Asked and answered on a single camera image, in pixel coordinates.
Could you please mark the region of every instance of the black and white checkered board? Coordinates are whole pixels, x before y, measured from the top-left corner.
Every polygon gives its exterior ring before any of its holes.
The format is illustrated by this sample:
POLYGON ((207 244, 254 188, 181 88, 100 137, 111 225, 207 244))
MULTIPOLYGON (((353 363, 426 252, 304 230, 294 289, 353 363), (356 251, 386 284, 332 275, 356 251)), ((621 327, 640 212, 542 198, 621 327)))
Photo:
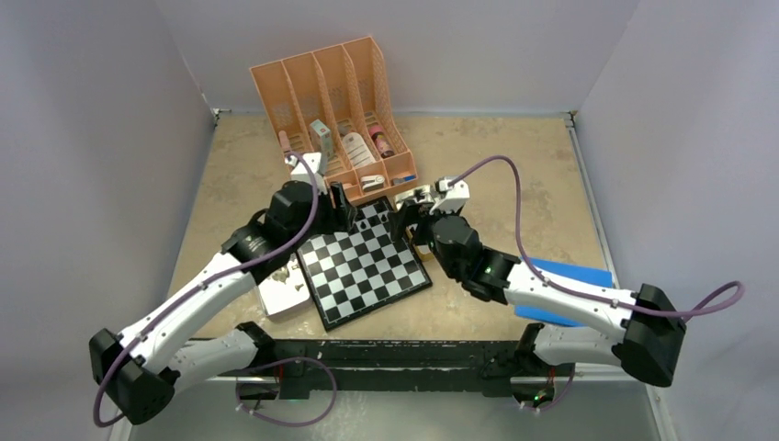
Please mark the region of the black and white checkered board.
POLYGON ((386 198, 370 201, 355 232, 315 236, 298 249, 325 330, 433 285, 405 234, 391 241, 390 210, 386 198))

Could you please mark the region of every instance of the table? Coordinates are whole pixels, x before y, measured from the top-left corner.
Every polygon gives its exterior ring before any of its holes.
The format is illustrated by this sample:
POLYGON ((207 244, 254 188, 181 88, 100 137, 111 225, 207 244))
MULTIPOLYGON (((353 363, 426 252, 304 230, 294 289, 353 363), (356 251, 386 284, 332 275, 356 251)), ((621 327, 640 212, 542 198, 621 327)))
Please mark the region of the table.
MULTIPOLYGON (((458 175, 480 159, 505 154, 522 178, 522 238, 531 256, 604 268, 581 174, 563 119, 398 116, 422 183, 458 175)), ((288 180, 276 137, 265 116, 222 116, 176 264, 171 294, 197 273, 233 230, 244 225, 288 180)), ((471 199, 462 215, 483 243, 517 254, 514 183, 506 164, 490 164, 468 178, 471 199)), ((222 310, 197 337, 217 337, 255 321, 275 338, 512 340, 528 321, 513 308, 471 297, 425 263, 433 286, 324 331, 313 302, 284 321, 263 314, 256 293, 222 310)))

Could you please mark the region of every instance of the gray wall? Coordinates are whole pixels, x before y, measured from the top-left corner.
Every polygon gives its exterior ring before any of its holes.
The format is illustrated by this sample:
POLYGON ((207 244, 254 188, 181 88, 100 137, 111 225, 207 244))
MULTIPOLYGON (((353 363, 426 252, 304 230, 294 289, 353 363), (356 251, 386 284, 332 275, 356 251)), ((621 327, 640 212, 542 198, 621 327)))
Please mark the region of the gray wall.
POLYGON ((86 344, 163 298, 209 110, 153 0, 2 0, 0 41, 0 437, 100 439, 86 344))
POLYGON ((213 107, 262 108, 249 67, 372 34, 399 111, 579 108, 638 0, 159 0, 213 107))
POLYGON ((690 322, 672 416, 683 439, 776 439, 779 8, 642 0, 581 108, 595 198, 624 286, 677 307, 742 279, 690 322))

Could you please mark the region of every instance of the purple cable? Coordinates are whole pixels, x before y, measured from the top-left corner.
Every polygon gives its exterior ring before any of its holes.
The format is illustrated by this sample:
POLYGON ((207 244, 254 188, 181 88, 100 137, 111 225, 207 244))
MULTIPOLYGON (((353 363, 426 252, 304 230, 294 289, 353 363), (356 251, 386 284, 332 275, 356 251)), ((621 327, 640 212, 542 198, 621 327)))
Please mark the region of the purple cable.
POLYGON ((306 223, 303 224, 303 228, 300 229, 298 234, 295 234, 295 237, 289 239, 287 243, 281 245, 280 247, 273 250, 272 252, 257 257, 256 259, 250 260, 243 264, 233 266, 232 268, 225 269, 223 271, 220 271, 219 273, 212 275, 211 277, 206 278, 205 280, 203 280, 201 284, 185 292, 181 297, 173 301, 170 305, 167 306, 167 308, 165 308, 162 312, 160 312, 159 315, 151 319, 149 323, 141 330, 139 335, 137 335, 134 339, 132 339, 132 341, 130 341, 130 343, 127 346, 125 346, 124 349, 122 349, 119 355, 114 359, 114 362, 111 363, 111 366, 108 368, 106 375, 103 377, 103 381, 100 381, 100 385, 97 388, 97 396, 95 396, 95 404, 92 407, 92 419, 95 422, 95 425, 97 427, 110 427, 111 425, 116 424, 119 420, 124 418, 124 414, 120 413, 119 415, 117 415, 111 420, 108 421, 101 420, 100 405, 103 403, 103 396, 106 394, 106 388, 108 386, 108 383, 111 381, 111 379, 113 379, 114 375, 119 369, 119 363, 130 353, 130 351, 132 351, 132 349, 135 348, 135 346, 138 345, 138 342, 141 340, 141 337, 151 332, 154 329, 154 327, 160 324, 160 322, 164 320, 165 317, 170 315, 171 312, 175 311, 178 307, 180 307, 189 299, 191 299, 193 296, 198 294, 202 287, 207 286, 219 280, 220 278, 228 276, 237 271, 242 271, 252 266, 262 264, 263 262, 270 260, 278 256, 279 254, 286 252, 290 247, 292 247, 292 245, 297 243, 303 237, 303 235, 305 235, 306 232, 309 230, 309 228, 314 222, 314 218, 316 217, 317 208, 319 207, 319 190, 316 184, 316 176, 314 175, 314 172, 311 171, 309 165, 303 160, 303 156, 301 154, 297 152, 289 152, 288 154, 291 156, 295 156, 298 159, 298 161, 303 164, 303 167, 306 169, 306 173, 308 173, 309 175, 309 180, 311 184, 311 193, 313 195, 313 199, 311 202, 311 211, 309 212, 309 217, 306 219, 306 223))
POLYGON ((267 415, 263 415, 261 413, 258 413, 254 409, 249 409, 248 407, 246 407, 245 404, 243 404, 241 402, 241 393, 239 391, 239 387, 241 386, 241 383, 236 383, 235 384, 235 399, 238 400, 238 408, 236 410, 244 411, 244 412, 252 415, 254 418, 259 418, 259 419, 261 419, 263 421, 267 421, 267 422, 273 423, 273 424, 283 425, 285 427, 304 427, 306 425, 316 424, 319 421, 321 421, 322 419, 324 419, 324 417, 327 416, 328 413, 330 413, 330 411, 333 409, 333 406, 335 405, 335 395, 338 393, 338 388, 336 387, 336 384, 335 384, 335 375, 333 375, 333 372, 329 368, 327 368, 324 365, 324 363, 322 363, 321 361, 317 360, 316 358, 309 358, 307 356, 293 356, 293 357, 290 357, 290 358, 284 358, 283 360, 275 361, 273 363, 268 363, 267 365, 263 365, 263 366, 260 366, 260 367, 252 367, 249 370, 257 371, 257 370, 263 370, 263 369, 268 369, 268 368, 274 368, 276 366, 286 365, 287 363, 291 363, 293 361, 307 361, 309 363, 313 363, 315 365, 318 365, 320 368, 322 368, 324 370, 324 372, 330 378, 330 382, 333 384, 333 395, 332 395, 332 397, 330 399, 330 403, 327 404, 327 408, 324 410, 324 412, 320 413, 320 415, 317 416, 316 418, 313 418, 313 419, 311 419, 309 421, 302 421, 300 423, 292 423, 292 422, 289 422, 289 421, 282 421, 282 420, 278 420, 276 418, 273 418, 273 417, 270 417, 270 416, 267 416, 267 415))
MULTIPOLYGON (((522 205, 522 188, 520 187, 520 182, 519 182, 519 172, 517 171, 516 165, 514 165, 514 162, 511 159, 509 159, 507 156, 504 156, 502 154, 490 156, 487 159, 479 161, 476 165, 470 167, 465 173, 456 177, 451 182, 451 184, 452 185, 456 184, 457 182, 464 179, 466 176, 470 175, 476 170, 479 170, 486 163, 492 161, 505 161, 506 163, 509 164, 509 166, 511 166, 512 172, 514 173, 514 185, 516 190, 516 219, 514 220, 514 237, 516 239, 516 247, 519 249, 519 255, 522 256, 522 260, 525 261, 527 267, 530 269, 530 272, 535 274, 536 277, 538 277, 539 279, 544 280, 548 285, 550 285, 552 288, 558 291, 564 292, 566 294, 571 294, 571 296, 579 297, 582 299, 600 301, 602 303, 611 305, 612 304, 611 299, 595 296, 593 294, 588 294, 586 292, 580 292, 571 288, 566 288, 554 282, 553 280, 546 278, 541 273, 541 271, 530 261, 530 258, 527 256, 527 253, 525 252, 525 248, 522 246, 522 239, 520 238, 519 222, 520 222, 520 208, 522 205)), ((681 318, 685 322, 688 322, 693 317, 697 317, 699 315, 707 315, 707 314, 711 314, 729 308, 733 306, 737 301, 741 300, 742 297, 744 297, 744 285, 738 280, 734 280, 732 282, 728 282, 725 285, 715 289, 714 292, 706 296, 705 299, 701 300, 700 303, 695 305, 695 307, 689 311, 655 311, 649 308, 644 308, 642 306, 636 306, 636 305, 624 303, 623 301, 618 301, 616 306, 631 311, 635 311, 635 312, 641 312, 647 315, 653 315, 655 317, 666 317, 666 318, 674 318, 674 319, 681 318), (710 306, 710 307, 706 306, 711 300, 717 298, 723 292, 734 287, 736 288, 736 292, 732 296, 730 296, 727 300, 721 301, 714 306, 710 306)))

